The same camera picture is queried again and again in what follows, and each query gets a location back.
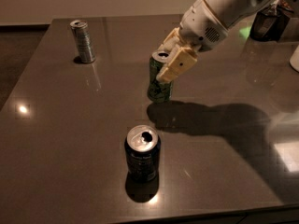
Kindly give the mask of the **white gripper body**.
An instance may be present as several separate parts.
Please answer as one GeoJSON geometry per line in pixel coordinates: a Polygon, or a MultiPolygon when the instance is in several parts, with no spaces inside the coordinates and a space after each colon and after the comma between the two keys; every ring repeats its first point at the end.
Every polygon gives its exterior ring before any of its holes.
{"type": "Polygon", "coordinates": [[[212,50],[228,36],[228,30],[205,0],[197,0],[185,12],[178,33],[196,52],[212,50]]]}

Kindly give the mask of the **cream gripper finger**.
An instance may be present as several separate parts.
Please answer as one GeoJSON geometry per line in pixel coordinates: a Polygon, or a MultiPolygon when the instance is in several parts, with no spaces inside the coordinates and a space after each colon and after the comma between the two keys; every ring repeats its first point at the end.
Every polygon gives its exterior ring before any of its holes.
{"type": "Polygon", "coordinates": [[[180,36],[179,36],[179,28],[174,28],[166,39],[162,42],[158,50],[163,50],[167,52],[177,52],[180,48],[180,36]]]}
{"type": "Polygon", "coordinates": [[[192,48],[175,45],[166,64],[159,71],[156,79],[160,83],[170,83],[192,68],[197,62],[197,54],[192,48]]]}

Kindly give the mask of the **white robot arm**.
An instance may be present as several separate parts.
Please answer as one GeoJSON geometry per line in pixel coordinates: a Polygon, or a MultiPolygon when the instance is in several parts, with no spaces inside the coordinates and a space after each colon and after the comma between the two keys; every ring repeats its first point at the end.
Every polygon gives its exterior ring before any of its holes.
{"type": "MultiPolygon", "coordinates": [[[[166,62],[156,79],[169,83],[197,63],[201,52],[214,49],[229,30],[244,18],[268,6],[274,0],[196,0],[159,47],[167,51],[166,62]]],[[[285,0],[298,10],[299,0],[285,0]]]]}

